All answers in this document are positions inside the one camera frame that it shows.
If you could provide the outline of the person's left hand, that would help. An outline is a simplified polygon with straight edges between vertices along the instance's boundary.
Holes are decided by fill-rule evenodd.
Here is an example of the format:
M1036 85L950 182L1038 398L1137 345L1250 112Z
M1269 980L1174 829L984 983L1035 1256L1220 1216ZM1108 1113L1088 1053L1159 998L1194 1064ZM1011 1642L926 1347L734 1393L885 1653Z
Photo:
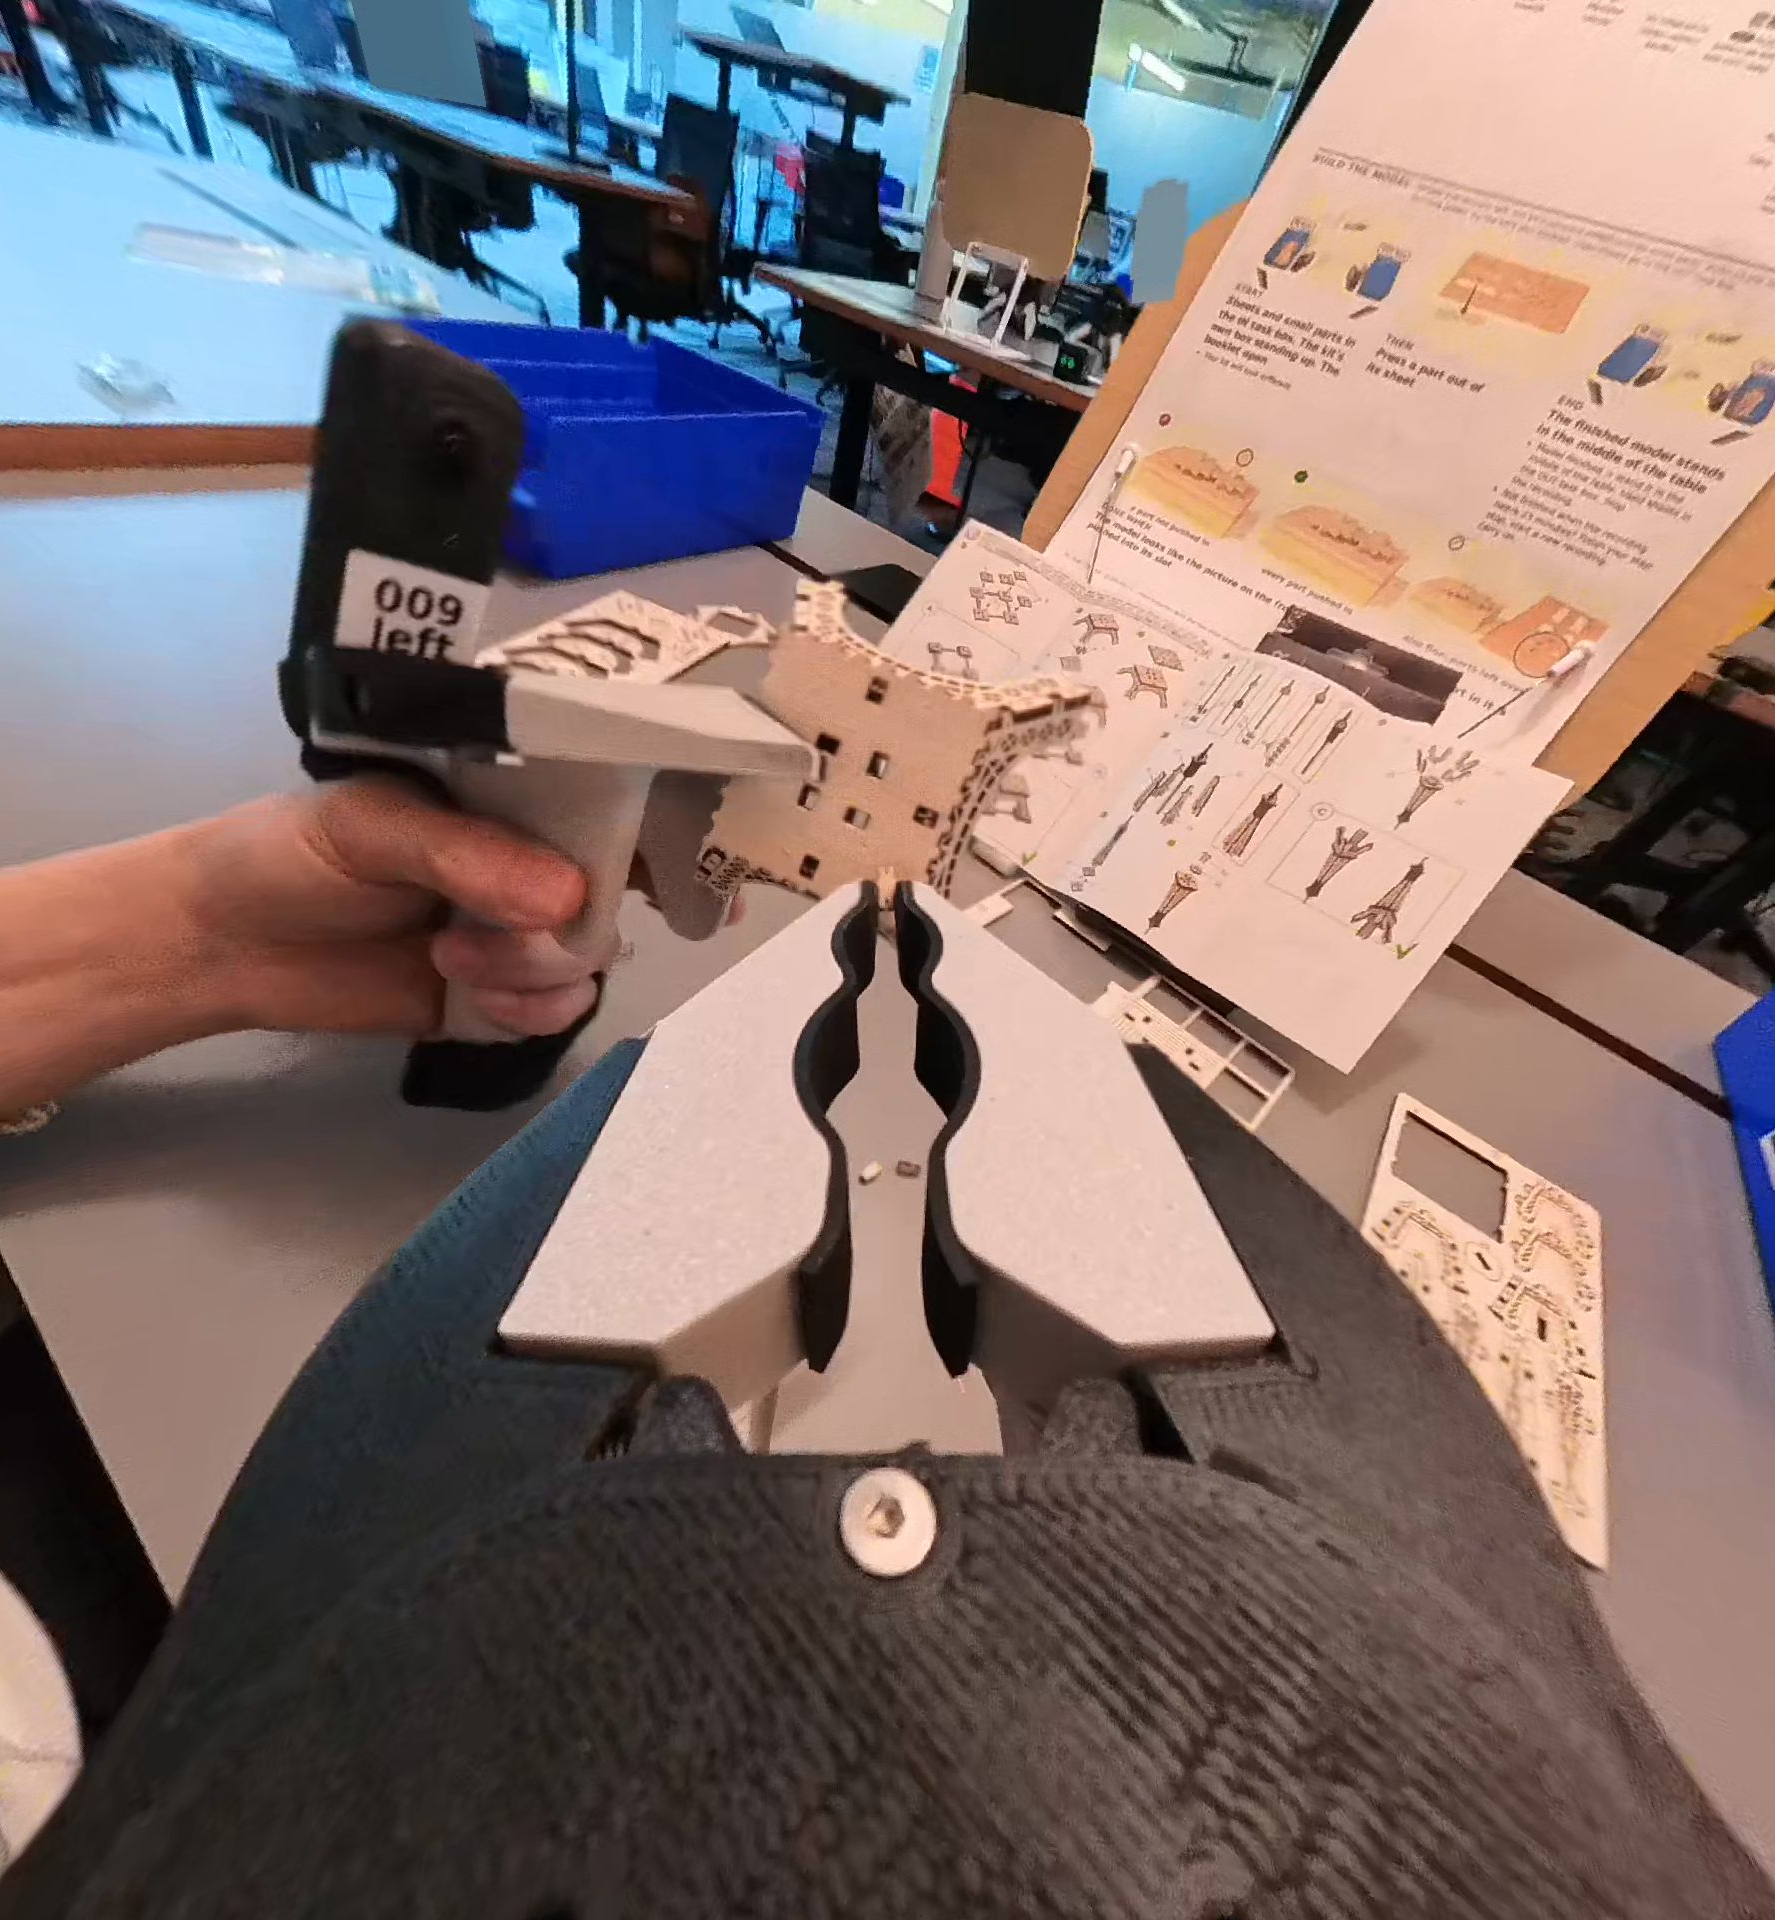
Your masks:
M559 850L403 780L356 777L184 831L202 981L239 1026L431 1040L449 998L490 1040L588 1015L598 969L560 934L587 878Z

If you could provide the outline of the cardboard sign on stand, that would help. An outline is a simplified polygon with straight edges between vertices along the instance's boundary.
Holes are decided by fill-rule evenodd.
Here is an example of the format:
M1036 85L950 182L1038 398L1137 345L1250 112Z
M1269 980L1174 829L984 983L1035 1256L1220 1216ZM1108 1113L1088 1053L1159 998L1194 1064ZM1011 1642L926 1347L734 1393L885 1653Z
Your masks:
M1004 278L984 323L1004 357L1021 297L1067 276L1092 204L1086 115L1101 12L1098 1L966 4L936 176L938 231L955 262L944 315L963 317L972 270Z

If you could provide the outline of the wooden tower base model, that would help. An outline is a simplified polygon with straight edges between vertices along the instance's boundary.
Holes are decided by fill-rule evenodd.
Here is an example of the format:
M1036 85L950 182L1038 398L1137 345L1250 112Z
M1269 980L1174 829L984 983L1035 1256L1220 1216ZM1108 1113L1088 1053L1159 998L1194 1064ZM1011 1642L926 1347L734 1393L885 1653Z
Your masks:
M882 878L946 899L1016 767L1066 756L1102 711L1092 684L1061 674L987 684L891 659L853 630L841 584L812 581L797 581L755 700L810 764L725 785L700 857L724 899L746 884L826 899Z

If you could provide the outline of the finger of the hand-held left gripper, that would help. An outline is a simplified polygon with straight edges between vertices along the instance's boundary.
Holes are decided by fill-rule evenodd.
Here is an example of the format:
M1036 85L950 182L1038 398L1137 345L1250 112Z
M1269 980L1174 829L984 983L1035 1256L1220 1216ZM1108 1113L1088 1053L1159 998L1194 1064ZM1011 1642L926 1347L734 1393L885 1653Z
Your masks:
M562 947L615 947L635 867L684 938L724 907L701 874L714 815L736 779L797 791L820 756L748 698L716 684L631 684L510 673L510 744L476 759L476 812L559 850L584 903Z

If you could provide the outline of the wooden sheet frame with platform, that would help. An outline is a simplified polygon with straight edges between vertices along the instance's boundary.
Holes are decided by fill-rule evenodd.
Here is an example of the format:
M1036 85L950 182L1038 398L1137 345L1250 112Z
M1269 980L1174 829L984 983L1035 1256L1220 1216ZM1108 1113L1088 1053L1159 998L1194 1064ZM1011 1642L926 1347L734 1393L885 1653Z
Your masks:
M1092 1012L1124 1044L1162 1055L1250 1133L1266 1127L1294 1081L1294 1069L1236 1021L1154 976L1111 981L1092 998Z

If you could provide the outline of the white instruction booklet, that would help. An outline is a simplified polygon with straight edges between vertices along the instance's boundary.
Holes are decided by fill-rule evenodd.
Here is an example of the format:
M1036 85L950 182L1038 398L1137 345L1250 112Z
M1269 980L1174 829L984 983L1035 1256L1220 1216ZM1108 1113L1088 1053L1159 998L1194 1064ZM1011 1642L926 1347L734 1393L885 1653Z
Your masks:
M1341 1071L1573 789L1405 713L1426 684L1355 625L1217 577L1188 617L981 524L884 641L979 684L1088 684L1098 718L1018 764L974 850Z

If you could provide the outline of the grey desk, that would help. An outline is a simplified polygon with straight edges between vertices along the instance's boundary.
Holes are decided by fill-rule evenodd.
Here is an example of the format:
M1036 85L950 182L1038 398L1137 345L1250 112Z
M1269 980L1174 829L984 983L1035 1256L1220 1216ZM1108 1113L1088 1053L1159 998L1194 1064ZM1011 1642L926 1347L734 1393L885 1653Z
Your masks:
M0 867L296 779L273 664L301 492L293 470L0 474ZM1293 1066L1261 1137L1358 1218L1408 1094L1594 1206L1594 1595L1775 1877L1775 1325L1712 1055L1745 1003L1512 873L1351 1075L1261 1032ZM408 1113L397 1059L208 1040L0 1142L0 1251L170 1597L323 1328L516 1127Z

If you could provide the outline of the cardboard backing board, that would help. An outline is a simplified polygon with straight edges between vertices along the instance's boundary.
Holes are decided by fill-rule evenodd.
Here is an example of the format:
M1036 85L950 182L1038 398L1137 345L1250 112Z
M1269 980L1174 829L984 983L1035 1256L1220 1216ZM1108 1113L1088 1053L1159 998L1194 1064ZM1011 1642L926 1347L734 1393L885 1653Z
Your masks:
M1150 303L1130 327L1115 368L1092 396L1025 519L1021 540L1026 545L1042 551L1073 515L1246 207L1246 200L1226 204L1188 237L1175 295ZM1617 661L1590 682L1579 707L1537 753L1537 767L1568 779L1573 789L1593 785L1645 723L1709 664L1718 645L1757 624L1766 609L1773 575L1775 477Z

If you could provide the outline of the plain blue plastic bin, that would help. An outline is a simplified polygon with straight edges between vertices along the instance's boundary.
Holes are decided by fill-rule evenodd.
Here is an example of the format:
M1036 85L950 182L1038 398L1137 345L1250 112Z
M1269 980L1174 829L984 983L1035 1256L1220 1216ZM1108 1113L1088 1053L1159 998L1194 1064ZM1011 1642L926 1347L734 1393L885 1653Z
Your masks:
M794 535L821 411L704 351L615 329L419 319L516 396L502 564L569 581Z

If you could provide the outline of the wooden sheet with small parts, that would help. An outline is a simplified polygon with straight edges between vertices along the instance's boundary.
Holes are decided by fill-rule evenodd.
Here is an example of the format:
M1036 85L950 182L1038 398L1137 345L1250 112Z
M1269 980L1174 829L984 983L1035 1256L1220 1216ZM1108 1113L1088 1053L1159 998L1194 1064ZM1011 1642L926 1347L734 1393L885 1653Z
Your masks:
M1492 1231L1403 1174L1410 1129L1499 1175ZM1608 1571L1606 1285L1594 1206L1400 1091L1371 1178L1362 1232L1480 1381L1564 1543L1590 1568Z

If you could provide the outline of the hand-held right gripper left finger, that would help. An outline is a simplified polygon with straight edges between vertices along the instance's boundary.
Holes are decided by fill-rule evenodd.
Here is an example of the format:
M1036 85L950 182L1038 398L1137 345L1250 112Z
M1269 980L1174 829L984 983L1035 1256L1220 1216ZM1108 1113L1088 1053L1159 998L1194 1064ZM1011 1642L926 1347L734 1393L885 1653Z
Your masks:
M848 1323L851 1175L829 1111L861 1066L879 893L837 890L651 1030L496 1338L711 1385L730 1411Z

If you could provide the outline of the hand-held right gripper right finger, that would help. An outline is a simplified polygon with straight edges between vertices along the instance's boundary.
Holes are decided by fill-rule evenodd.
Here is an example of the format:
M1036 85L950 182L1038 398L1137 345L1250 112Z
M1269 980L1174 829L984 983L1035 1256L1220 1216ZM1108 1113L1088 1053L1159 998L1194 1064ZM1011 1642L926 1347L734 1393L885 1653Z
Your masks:
M923 1311L1000 1412L1092 1378L1250 1359L1273 1341L1246 1264L1135 1049L935 890L900 884L928 1149Z

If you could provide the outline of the wooden desk with black legs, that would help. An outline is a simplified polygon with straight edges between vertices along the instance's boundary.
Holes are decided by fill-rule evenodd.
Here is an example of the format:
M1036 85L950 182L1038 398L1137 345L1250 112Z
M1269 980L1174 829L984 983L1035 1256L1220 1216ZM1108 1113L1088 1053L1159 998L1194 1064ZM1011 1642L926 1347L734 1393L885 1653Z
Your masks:
M755 276L802 305L818 357L843 386L829 477L838 507L858 499L876 396L903 396L962 424L974 458L1011 458L1035 487L1042 487L1092 402L1089 386L1066 383L972 329L946 329L941 301L910 289L774 263L759 263Z

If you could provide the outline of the large instruction poster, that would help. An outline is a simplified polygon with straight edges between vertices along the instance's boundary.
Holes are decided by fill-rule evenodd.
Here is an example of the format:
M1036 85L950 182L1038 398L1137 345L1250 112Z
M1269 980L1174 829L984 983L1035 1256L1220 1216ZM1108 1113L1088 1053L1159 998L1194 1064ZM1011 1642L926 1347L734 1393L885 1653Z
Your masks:
M1371 4L1049 551L1544 755L1775 479L1775 4Z

